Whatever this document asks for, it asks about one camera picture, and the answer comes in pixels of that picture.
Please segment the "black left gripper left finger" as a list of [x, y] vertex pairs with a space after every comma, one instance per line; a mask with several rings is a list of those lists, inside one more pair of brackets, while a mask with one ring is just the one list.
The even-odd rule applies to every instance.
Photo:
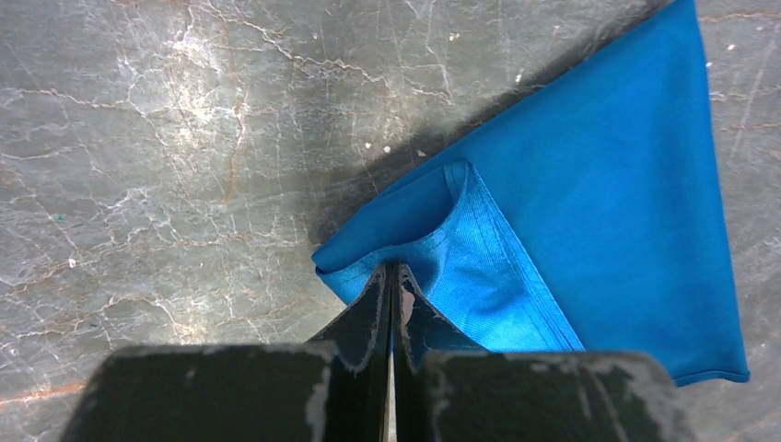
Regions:
[[303, 343], [132, 346], [99, 366], [65, 441], [383, 441], [389, 265]]

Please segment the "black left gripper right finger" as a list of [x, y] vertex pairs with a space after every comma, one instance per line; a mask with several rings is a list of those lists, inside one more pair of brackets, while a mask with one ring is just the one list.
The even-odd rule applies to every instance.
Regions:
[[675, 386], [648, 355], [492, 353], [392, 267], [401, 441], [693, 441]]

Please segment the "blue cloth napkin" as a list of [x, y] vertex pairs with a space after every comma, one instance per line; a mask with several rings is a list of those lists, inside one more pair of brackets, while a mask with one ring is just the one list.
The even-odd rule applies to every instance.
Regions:
[[747, 381], [694, 2], [397, 180], [312, 259], [346, 303], [405, 262], [495, 352], [645, 352], [679, 385]]

